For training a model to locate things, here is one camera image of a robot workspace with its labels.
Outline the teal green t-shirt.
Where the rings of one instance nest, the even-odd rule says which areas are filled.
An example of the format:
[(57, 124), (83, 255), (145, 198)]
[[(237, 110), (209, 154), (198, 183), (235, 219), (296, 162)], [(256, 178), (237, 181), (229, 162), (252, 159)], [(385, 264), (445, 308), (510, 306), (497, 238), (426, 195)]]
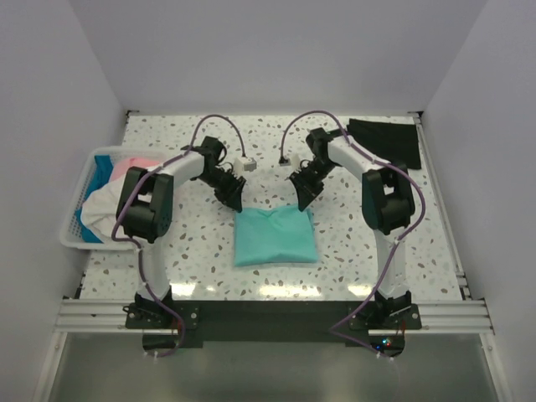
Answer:
[(312, 211), (297, 205), (246, 208), (234, 217), (234, 264), (316, 263)]

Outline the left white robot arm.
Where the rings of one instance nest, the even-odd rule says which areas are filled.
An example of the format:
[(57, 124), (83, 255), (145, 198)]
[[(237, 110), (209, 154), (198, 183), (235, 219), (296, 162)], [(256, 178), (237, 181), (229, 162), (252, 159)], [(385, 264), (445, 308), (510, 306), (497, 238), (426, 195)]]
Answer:
[(216, 199), (235, 212), (242, 211), (245, 178), (221, 167), (227, 154), (215, 137), (205, 137), (197, 147), (153, 169), (127, 170), (116, 210), (111, 237), (129, 242), (137, 255), (139, 288), (135, 300), (151, 301), (144, 318), (155, 328), (165, 328), (173, 320), (173, 308), (164, 302), (171, 295), (171, 284), (162, 261), (162, 242), (173, 222), (175, 190), (189, 181), (199, 180), (214, 191)]

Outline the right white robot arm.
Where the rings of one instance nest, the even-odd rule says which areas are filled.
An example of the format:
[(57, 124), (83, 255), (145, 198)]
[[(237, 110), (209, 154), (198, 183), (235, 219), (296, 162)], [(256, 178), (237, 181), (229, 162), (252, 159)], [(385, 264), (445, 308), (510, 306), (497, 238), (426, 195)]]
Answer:
[(372, 291), (377, 303), (373, 318), (379, 327), (393, 328), (411, 305), (403, 238), (415, 213), (415, 201), (407, 168), (366, 153), (340, 130), (314, 129), (306, 143), (313, 158), (289, 177), (298, 208), (305, 210), (320, 195), (323, 180), (334, 168), (344, 168), (359, 180), (362, 216), (374, 232), (379, 266), (377, 288)]

